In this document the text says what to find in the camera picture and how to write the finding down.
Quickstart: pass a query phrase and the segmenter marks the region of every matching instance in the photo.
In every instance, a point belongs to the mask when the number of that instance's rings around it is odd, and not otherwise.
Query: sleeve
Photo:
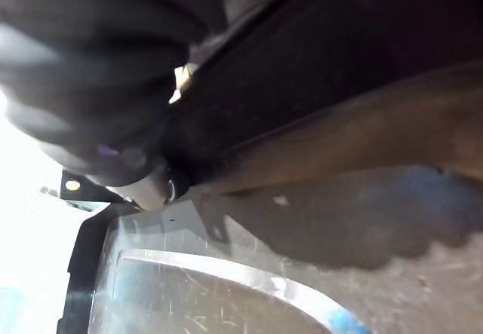
[[[8,117],[74,172],[133,182],[149,167],[123,152],[152,149],[174,68],[225,27],[221,0],[0,0]]]

